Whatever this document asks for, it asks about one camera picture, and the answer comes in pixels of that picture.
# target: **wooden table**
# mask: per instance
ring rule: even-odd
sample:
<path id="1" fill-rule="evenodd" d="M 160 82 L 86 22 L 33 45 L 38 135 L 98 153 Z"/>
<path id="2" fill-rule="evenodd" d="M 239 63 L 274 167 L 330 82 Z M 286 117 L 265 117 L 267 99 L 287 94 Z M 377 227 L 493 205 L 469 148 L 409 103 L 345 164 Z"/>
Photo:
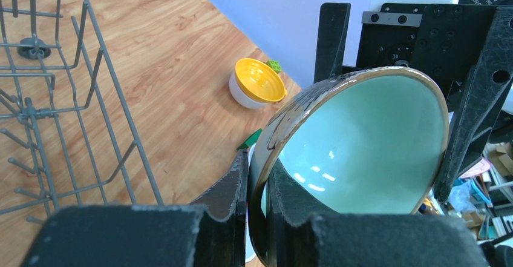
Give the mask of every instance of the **wooden table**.
<path id="1" fill-rule="evenodd" d="M 2 0 L 11 7 L 10 0 Z M 69 15 L 80 15 L 82 0 L 62 0 L 60 42 L 69 59 L 73 58 L 76 35 Z M 107 49 L 113 60 L 120 84 L 148 155 L 155 179 L 165 203 L 188 203 L 196 198 L 228 169 L 235 157 L 235 148 L 265 125 L 282 103 L 259 110 L 247 110 L 230 96 L 227 81 L 239 58 L 265 59 L 265 55 L 237 30 L 207 0 L 91 0 Z M 28 0 L 19 0 L 20 8 L 29 9 Z M 38 0 L 38 10 L 55 12 L 55 0 Z M 30 36 L 28 17 L 17 19 L 5 14 L 7 36 L 12 42 Z M 99 48 L 90 23 L 85 42 L 91 58 Z M 54 23 L 40 18 L 38 34 L 45 42 L 53 38 Z M 54 51 L 48 63 L 56 61 Z M 16 56 L 17 64 L 27 62 Z M 0 51 L 0 66 L 8 65 L 5 50 Z M 70 103 L 71 87 L 65 72 L 57 76 L 56 103 Z M 73 71 L 80 102 L 85 100 L 90 77 L 83 62 Z M 283 76 L 289 97 L 299 91 Z M 4 90 L 13 84 L 0 80 Z M 99 87 L 112 118 L 114 131 L 125 151 L 131 142 L 123 112 L 106 68 L 100 68 Z M 35 102 L 47 102 L 41 80 L 25 79 L 23 89 Z M 0 107 L 0 114 L 6 109 Z M 108 178 L 116 166 L 112 146 L 105 132 L 101 112 L 93 99 L 91 108 L 83 112 L 98 169 L 102 179 Z M 95 182 L 76 114 L 61 114 L 64 139 L 79 186 Z M 50 159 L 51 173 L 60 191 L 72 189 L 68 167 L 56 136 L 54 121 L 39 121 L 44 147 Z M 3 121 L 0 127 L 22 134 L 16 122 Z M 37 190 L 35 175 L 6 162 L 15 157 L 30 163 L 24 151 L 5 136 L 0 136 L 0 209 L 30 201 L 13 193 L 16 187 Z M 139 203 L 155 203 L 140 159 L 130 158 L 127 168 Z M 121 179 L 107 194 L 110 200 L 129 203 Z M 100 203 L 98 190 L 85 192 L 83 203 Z M 75 196 L 61 199 L 60 205 L 77 203 Z M 27 216 L 45 218 L 42 205 L 0 216 L 0 258 L 3 266 L 17 266 L 23 258 L 39 225 L 25 221 Z M 260 266 L 257 260 L 248 266 Z"/>

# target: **ceramic bowl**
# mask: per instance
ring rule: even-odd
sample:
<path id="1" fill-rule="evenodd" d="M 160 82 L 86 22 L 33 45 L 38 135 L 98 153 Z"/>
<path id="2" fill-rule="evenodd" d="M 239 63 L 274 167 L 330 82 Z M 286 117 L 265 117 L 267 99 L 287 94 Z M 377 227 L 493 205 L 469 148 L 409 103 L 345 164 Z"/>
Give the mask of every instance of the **ceramic bowl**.
<path id="1" fill-rule="evenodd" d="M 264 185 L 277 158 L 339 213 L 408 214 L 429 192 L 448 139 L 445 99 L 405 67 L 327 79 L 303 90 L 263 130 L 250 164 L 249 228 L 266 263 Z"/>

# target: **screw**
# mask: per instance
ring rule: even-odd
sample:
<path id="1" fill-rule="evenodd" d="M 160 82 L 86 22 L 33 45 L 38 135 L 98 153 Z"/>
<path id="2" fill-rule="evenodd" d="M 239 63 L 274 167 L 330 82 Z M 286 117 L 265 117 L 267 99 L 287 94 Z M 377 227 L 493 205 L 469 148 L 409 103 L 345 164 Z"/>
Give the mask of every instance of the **screw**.
<path id="1" fill-rule="evenodd" d="M 447 38 L 452 38 L 452 37 L 456 36 L 456 32 L 454 30 L 447 31 L 447 33 L 445 33 L 445 36 Z"/>
<path id="2" fill-rule="evenodd" d="M 404 66 L 404 67 L 409 67 L 410 66 L 410 63 L 406 60 L 398 60 L 394 63 L 395 65 L 397 66 Z"/>
<path id="3" fill-rule="evenodd" d="M 438 6 L 434 9 L 434 13 L 437 15 L 441 15 L 445 12 L 445 8 L 443 6 Z"/>
<path id="4" fill-rule="evenodd" d="M 431 37 L 435 37 L 438 35 L 438 29 L 431 29 L 430 30 L 430 35 Z"/>
<path id="5" fill-rule="evenodd" d="M 440 76 L 440 75 L 442 75 L 442 73 L 443 73 L 443 70 L 440 67 L 433 69 L 433 74 L 436 76 Z"/>
<path id="6" fill-rule="evenodd" d="M 461 5 L 458 5 L 453 9 L 453 15 L 458 16 L 463 13 L 463 7 Z"/>
<path id="7" fill-rule="evenodd" d="M 407 21 L 407 20 L 408 20 L 408 18 L 406 18 L 406 16 L 405 16 L 405 15 L 401 15 L 401 16 L 399 17 L 399 19 L 397 19 L 397 21 L 398 21 L 400 24 L 404 24 L 404 23 L 406 23 L 406 21 Z"/>
<path id="8" fill-rule="evenodd" d="M 451 47 L 452 47 L 451 43 L 449 43 L 449 42 L 444 42 L 444 43 L 442 43 L 442 46 L 440 46 L 440 49 L 442 49 L 443 51 L 447 51 L 447 50 L 449 50 Z"/>
<path id="9" fill-rule="evenodd" d="M 426 40 L 420 40 L 417 45 L 422 48 L 422 47 L 426 47 L 428 45 L 428 43 L 426 42 Z"/>

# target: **green toy piece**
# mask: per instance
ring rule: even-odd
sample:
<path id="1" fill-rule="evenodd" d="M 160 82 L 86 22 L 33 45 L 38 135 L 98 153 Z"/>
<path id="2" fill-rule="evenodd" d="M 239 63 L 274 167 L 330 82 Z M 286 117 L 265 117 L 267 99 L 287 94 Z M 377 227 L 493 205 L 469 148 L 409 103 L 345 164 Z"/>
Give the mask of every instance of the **green toy piece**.
<path id="1" fill-rule="evenodd" d="M 279 62 L 276 61 L 276 60 L 270 60 L 266 62 L 266 64 L 272 68 L 272 70 L 274 70 L 276 73 L 280 73 L 281 72 L 281 66 L 279 65 Z"/>
<path id="2" fill-rule="evenodd" d="M 260 134 L 262 133 L 262 129 L 258 129 L 256 132 L 254 132 L 253 134 L 251 134 L 251 136 L 249 136 L 249 138 L 247 138 L 244 143 L 242 143 L 238 148 L 237 150 L 240 150 L 240 149 L 248 149 L 249 147 L 253 146 L 253 144 L 255 144 L 258 140 L 258 137 L 260 137 Z"/>

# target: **dish rack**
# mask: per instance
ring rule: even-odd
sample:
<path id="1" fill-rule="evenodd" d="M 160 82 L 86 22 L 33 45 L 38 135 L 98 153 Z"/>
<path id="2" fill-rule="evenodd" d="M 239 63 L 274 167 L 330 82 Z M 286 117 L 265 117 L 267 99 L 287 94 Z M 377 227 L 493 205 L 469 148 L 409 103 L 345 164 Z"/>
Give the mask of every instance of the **dish rack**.
<path id="1" fill-rule="evenodd" d="M 163 205 L 90 0 L 62 1 L 0 0 L 0 214 L 141 203 L 145 179 Z"/>

